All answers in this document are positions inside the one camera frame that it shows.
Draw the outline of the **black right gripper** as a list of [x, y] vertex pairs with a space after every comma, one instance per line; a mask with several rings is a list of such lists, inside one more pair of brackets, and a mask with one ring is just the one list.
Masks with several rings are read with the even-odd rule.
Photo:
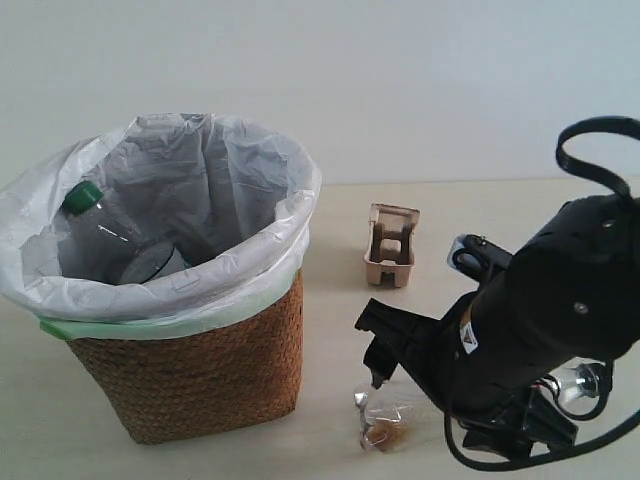
[[464, 448], [528, 458], [537, 443], [553, 453], [574, 446], [577, 426], [533, 389], [570, 357], [531, 333], [508, 302], [472, 292], [436, 320], [371, 299], [355, 327], [373, 335], [363, 357], [371, 386], [402, 367], [465, 429]]

